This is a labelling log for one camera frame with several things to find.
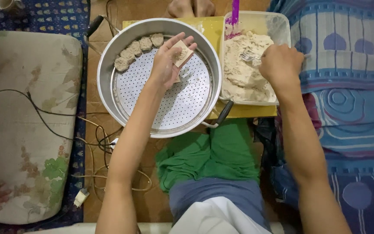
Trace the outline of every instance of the foot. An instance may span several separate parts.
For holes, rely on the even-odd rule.
[[[164,13],[165,18],[193,18],[191,0],[173,0]]]
[[[216,8],[210,0],[193,0],[196,17],[214,16]]]

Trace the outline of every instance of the plastic container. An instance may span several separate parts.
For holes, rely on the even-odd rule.
[[[226,19],[232,16],[232,12],[224,16],[223,32],[220,43],[219,60],[222,71],[224,70],[224,47],[225,47],[225,33],[226,33]],[[283,14],[263,12],[263,11],[239,11],[239,29],[242,32],[252,31],[259,35],[268,35],[275,44],[288,44],[291,46],[290,23],[288,18]],[[220,97],[226,100],[229,96],[223,90],[223,82],[221,85]],[[251,102],[233,100],[235,104],[256,105],[256,106],[274,106],[278,105],[276,96],[271,97],[267,102]]]

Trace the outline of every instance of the purple spatula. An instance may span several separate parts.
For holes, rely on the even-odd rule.
[[[225,36],[224,39],[232,39],[235,36],[241,35],[239,29],[239,0],[232,1],[232,16],[225,20]]]

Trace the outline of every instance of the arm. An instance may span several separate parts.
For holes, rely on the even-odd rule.
[[[271,45],[259,70],[280,104],[285,159],[298,184],[304,232],[350,234],[331,191],[324,152],[302,99],[298,74],[303,60],[295,48]]]
[[[151,126],[161,99],[173,85],[182,67],[177,68],[172,63],[174,55],[179,53],[181,49],[171,49],[171,47],[184,36],[183,32],[174,36],[166,41],[155,54],[150,77],[144,85],[131,117],[112,152],[106,180],[106,192],[96,225],[96,234],[137,232],[131,191],[132,179],[150,137]],[[186,45],[192,42],[193,37],[191,36],[184,39]],[[195,43],[189,46],[190,50],[194,50],[196,47]]]

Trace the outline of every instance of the mug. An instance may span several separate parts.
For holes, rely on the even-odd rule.
[[[0,0],[0,10],[15,17],[23,17],[25,5],[21,0]]]

